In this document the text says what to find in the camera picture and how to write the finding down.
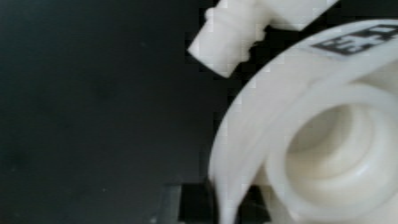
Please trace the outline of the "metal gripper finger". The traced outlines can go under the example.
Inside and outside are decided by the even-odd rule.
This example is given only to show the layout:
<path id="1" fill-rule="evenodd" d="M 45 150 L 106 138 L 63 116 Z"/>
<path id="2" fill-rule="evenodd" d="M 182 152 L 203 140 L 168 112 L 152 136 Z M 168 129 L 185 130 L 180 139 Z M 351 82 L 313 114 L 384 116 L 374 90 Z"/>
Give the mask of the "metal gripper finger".
<path id="1" fill-rule="evenodd" d="M 201 183 L 164 186 L 161 206 L 150 224 L 219 224 L 216 193 Z M 253 186 L 239 207 L 233 224 L 273 224 L 260 187 Z"/>

